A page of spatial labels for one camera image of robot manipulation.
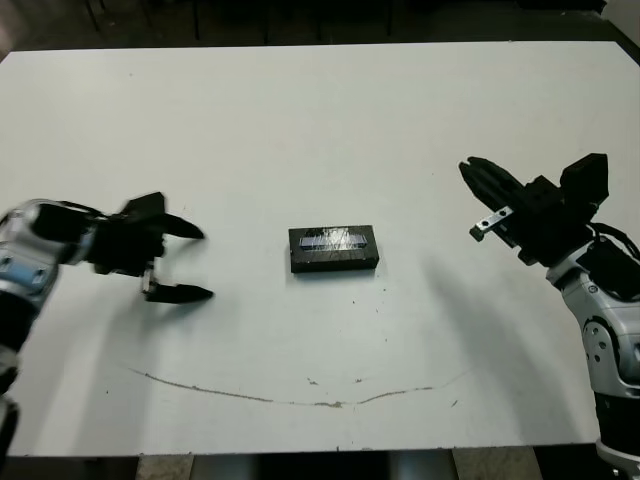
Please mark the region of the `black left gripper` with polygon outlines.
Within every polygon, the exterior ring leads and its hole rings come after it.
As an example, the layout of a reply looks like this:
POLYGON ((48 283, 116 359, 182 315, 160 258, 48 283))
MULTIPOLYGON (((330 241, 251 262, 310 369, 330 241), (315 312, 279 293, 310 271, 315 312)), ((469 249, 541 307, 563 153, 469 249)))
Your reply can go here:
MULTIPOLYGON (((195 224, 172 214, 163 215, 166 234, 186 239, 204 239, 195 224)), ((164 254, 164 232, 146 222, 129 222, 123 218, 101 221, 89 248, 89 263, 100 275, 121 274, 142 278, 155 259, 164 254)), ((153 284, 144 292, 145 300, 164 304, 190 304, 207 301, 213 292, 196 285, 153 284)))

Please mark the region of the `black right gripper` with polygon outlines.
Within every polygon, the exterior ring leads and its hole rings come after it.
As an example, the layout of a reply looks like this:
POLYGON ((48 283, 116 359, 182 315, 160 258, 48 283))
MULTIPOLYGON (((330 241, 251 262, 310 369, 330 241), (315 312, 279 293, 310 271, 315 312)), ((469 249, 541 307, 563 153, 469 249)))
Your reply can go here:
POLYGON ((546 177, 523 185, 504 168, 479 157, 469 157, 458 168, 472 194, 492 211, 470 229, 474 240, 493 233, 509 247, 518 247, 523 263, 551 267, 592 238, 586 224, 565 205, 560 187, 546 177))

